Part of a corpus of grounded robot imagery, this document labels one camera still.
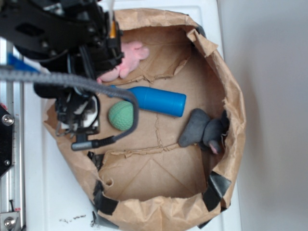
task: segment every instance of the green ball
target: green ball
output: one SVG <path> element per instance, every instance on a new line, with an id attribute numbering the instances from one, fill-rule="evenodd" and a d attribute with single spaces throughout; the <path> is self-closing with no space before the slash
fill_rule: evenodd
<path id="1" fill-rule="evenodd" d="M 127 101 L 117 102 L 110 108 L 108 119 L 120 131 L 130 129 L 134 121 L 133 104 Z"/>

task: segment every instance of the dark gray plush toy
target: dark gray plush toy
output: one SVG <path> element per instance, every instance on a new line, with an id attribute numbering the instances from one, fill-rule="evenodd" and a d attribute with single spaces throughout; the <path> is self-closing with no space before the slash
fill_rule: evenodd
<path id="1" fill-rule="evenodd" d="M 205 127 L 203 134 L 203 144 L 211 148 L 212 152 L 218 154 L 221 152 L 220 144 L 221 135 L 224 134 L 229 128 L 229 120 L 227 112 L 223 111 L 221 118 L 212 119 Z"/>
<path id="2" fill-rule="evenodd" d="M 187 147 L 202 141 L 204 128 L 210 120 L 210 117 L 203 110 L 193 109 L 188 124 L 179 138 L 179 145 Z"/>
<path id="3" fill-rule="evenodd" d="M 227 112 L 223 111 L 221 118 L 210 120 L 209 116 L 201 109 L 194 109 L 179 139 L 181 147 L 187 147 L 193 143 L 198 143 L 202 150 L 211 148 L 212 152 L 221 152 L 221 135 L 229 128 Z"/>

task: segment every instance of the pink stuffed toy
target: pink stuffed toy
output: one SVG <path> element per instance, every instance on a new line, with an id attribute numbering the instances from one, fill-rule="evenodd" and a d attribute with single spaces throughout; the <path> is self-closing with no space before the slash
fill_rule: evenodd
<path id="1" fill-rule="evenodd" d="M 146 59 L 150 53 L 149 49 L 138 41 L 122 43 L 121 48 L 124 53 L 122 63 L 113 70 L 99 76 L 97 78 L 98 83 L 102 83 L 103 81 L 110 82 L 118 77 L 126 78 L 131 71 L 138 67 L 140 60 Z"/>

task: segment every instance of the blue plastic bottle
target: blue plastic bottle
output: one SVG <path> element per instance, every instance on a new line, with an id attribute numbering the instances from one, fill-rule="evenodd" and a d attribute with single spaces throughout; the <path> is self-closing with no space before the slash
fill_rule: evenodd
<path id="1" fill-rule="evenodd" d="M 149 87 L 128 89 L 137 98 L 139 107 L 144 110 L 181 117 L 184 112 L 186 95 Z"/>

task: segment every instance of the paper bag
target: paper bag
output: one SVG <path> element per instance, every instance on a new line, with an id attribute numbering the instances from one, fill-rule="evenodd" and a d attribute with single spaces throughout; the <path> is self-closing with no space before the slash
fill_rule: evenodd
<path id="1" fill-rule="evenodd" d="M 45 126 L 104 225 L 124 231 L 202 227 L 230 206 L 245 142 L 242 92 L 217 45 L 200 34 L 202 30 L 189 16 L 134 9 L 117 11 L 115 17 L 124 31 L 122 41 L 141 41 L 150 55 L 126 79 L 108 84 L 186 94 L 183 116 L 140 110 L 135 132 L 91 150 L 91 158 L 88 151 L 71 150 L 74 140 L 55 136 L 54 106 L 45 114 Z M 120 99 L 99 98 L 101 132 L 91 139 L 119 133 L 109 124 L 107 112 Z M 194 108 L 211 118 L 227 111 L 230 127 L 221 154 L 201 151 L 197 144 L 179 147 L 178 139 Z"/>

